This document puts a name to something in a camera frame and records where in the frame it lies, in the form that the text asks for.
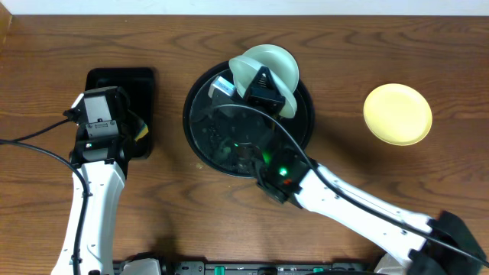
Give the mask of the yellow plate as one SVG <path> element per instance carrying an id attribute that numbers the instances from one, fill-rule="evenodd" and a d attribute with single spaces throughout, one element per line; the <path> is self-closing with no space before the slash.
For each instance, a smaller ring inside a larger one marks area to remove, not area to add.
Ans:
<path id="1" fill-rule="evenodd" d="M 427 100 L 399 83 L 373 89 L 364 101 L 363 117 L 374 136 L 397 146 L 420 142 L 432 127 L 432 109 Z"/>

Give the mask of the green yellow sponge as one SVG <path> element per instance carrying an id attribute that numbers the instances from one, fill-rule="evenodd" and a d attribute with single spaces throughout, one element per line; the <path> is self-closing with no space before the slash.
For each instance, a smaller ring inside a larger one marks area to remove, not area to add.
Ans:
<path id="1" fill-rule="evenodd" d="M 138 142 L 149 133 L 148 126 L 144 121 L 136 121 L 133 123 L 132 140 Z"/>

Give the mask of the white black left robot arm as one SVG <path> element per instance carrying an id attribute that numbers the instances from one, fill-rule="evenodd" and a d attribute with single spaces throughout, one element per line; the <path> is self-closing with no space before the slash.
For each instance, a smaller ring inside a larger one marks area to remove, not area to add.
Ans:
<path id="1" fill-rule="evenodd" d="M 68 110 L 77 124 L 70 152 L 73 201 L 62 251 L 54 274 L 112 274 L 112 244 L 128 163 L 147 125 L 130 110 L 122 87 L 108 86 L 80 94 Z"/>

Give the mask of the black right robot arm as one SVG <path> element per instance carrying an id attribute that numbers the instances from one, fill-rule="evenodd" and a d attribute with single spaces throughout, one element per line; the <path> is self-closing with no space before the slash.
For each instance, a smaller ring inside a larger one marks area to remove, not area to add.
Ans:
<path id="1" fill-rule="evenodd" d="M 302 125 L 293 91 L 265 66 L 226 70 L 208 88 L 206 116 L 225 139 L 225 156 L 279 202 L 331 218 L 385 250 L 408 274 L 476 274 L 488 262 L 465 223 L 407 211 L 337 177 L 309 158 L 285 121 Z"/>

